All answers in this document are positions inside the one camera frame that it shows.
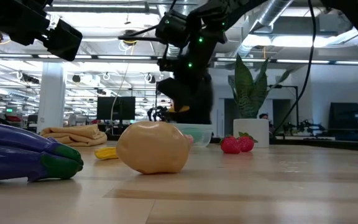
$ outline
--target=red strawberry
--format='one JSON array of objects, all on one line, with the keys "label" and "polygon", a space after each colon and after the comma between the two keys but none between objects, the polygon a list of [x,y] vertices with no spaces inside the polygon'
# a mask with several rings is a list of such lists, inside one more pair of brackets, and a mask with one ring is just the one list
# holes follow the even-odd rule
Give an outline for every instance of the red strawberry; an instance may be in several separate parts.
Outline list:
[{"label": "red strawberry", "polygon": [[221,142],[221,149],[224,153],[238,154],[241,152],[237,139],[233,136],[226,137]]},{"label": "red strawberry", "polygon": [[249,152],[254,148],[254,140],[250,137],[240,137],[238,144],[240,145],[241,152]]},{"label": "red strawberry", "polygon": [[251,151],[254,148],[255,142],[258,142],[248,133],[239,133],[239,135],[240,138],[238,140],[238,144],[242,152]]}]

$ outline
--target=toy eggplant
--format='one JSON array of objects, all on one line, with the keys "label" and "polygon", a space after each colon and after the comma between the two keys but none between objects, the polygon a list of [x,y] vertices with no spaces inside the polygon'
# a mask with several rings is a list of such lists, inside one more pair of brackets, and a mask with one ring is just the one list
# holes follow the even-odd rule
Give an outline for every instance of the toy eggplant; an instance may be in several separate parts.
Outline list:
[{"label": "toy eggplant", "polygon": [[83,168],[75,149],[35,133],[0,124],[0,180],[69,179]]}]

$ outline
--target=tan towel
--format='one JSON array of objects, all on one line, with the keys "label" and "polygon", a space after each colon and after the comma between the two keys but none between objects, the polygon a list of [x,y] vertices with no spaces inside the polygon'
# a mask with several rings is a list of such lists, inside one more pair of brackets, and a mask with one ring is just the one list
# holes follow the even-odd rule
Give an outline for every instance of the tan towel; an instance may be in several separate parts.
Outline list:
[{"label": "tan towel", "polygon": [[97,124],[70,128],[45,128],[41,131],[45,138],[53,137],[68,146],[96,146],[107,142],[107,136]]}]

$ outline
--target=green leaf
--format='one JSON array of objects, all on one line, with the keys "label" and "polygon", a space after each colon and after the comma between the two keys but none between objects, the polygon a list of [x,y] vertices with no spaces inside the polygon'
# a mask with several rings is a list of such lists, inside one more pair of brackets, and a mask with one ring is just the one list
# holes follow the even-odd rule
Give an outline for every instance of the green leaf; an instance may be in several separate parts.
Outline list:
[{"label": "green leaf", "polygon": [[234,73],[234,83],[238,99],[244,97],[244,95],[249,96],[254,88],[254,80],[252,79],[251,72],[244,65],[238,54],[236,59],[236,71]]},{"label": "green leaf", "polygon": [[229,85],[231,87],[231,90],[233,92],[233,97],[234,97],[234,101],[236,103],[238,103],[239,99],[237,96],[237,91],[236,91],[236,84],[234,83],[234,76],[230,75],[227,77],[227,82],[229,82]]},{"label": "green leaf", "polygon": [[255,79],[255,85],[257,82],[259,82],[259,80],[262,78],[263,75],[266,75],[266,71],[267,71],[267,65],[269,63],[269,58],[265,60],[265,62],[262,64],[259,74]]},{"label": "green leaf", "polygon": [[254,104],[247,95],[238,99],[237,106],[239,107],[241,118],[256,118],[258,110],[254,108]]},{"label": "green leaf", "polygon": [[257,82],[255,82],[254,90],[250,95],[250,100],[255,109],[255,115],[253,118],[257,117],[258,110],[264,103],[267,96],[267,76],[266,73],[258,75]]},{"label": "green leaf", "polygon": [[284,74],[280,77],[280,79],[278,80],[278,83],[274,84],[269,90],[268,90],[268,93],[270,90],[273,90],[278,84],[284,82],[289,76],[290,74],[292,73],[292,70],[287,70],[284,72]]},{"label": "green leaf", "polygon": [[249,136],[249,134],[248,134],[248,133],[239,132],[239,136],[240,136],[240,137],[244,137],[244,136]]}]

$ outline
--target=black monitor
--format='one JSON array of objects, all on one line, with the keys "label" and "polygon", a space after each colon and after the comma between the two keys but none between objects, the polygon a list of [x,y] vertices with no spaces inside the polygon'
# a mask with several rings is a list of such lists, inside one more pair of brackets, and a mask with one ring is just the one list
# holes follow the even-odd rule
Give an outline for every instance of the black monitor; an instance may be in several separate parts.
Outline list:
[{"label": "black monitor", "polygon": [[329,129],[358,129],[358,103],[331,103]]},{"label": "black monitor", "polygon": [[98,110],[96,119],[134,120],[136,97],[118,97],[114,104],[111,117],[111,107],[115,97],[98,97]]}]

